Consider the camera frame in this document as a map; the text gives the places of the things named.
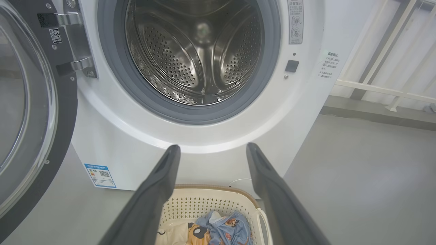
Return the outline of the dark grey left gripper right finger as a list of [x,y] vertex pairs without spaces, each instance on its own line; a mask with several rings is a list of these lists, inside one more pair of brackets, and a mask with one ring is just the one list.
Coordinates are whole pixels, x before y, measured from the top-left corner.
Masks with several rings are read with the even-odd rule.
[[246,155],[254,191],[263,199],[266,208],[272,243],[274,245],[330,244],[260,147],[255,143],[248,143]]

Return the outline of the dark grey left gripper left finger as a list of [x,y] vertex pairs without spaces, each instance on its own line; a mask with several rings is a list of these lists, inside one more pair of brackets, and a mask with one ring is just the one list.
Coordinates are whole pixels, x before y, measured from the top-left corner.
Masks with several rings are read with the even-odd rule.
[[153,245],[162,207],[173,194],[181,157],[178,145],[164,152],[145,181],[120,211],[100,245]]

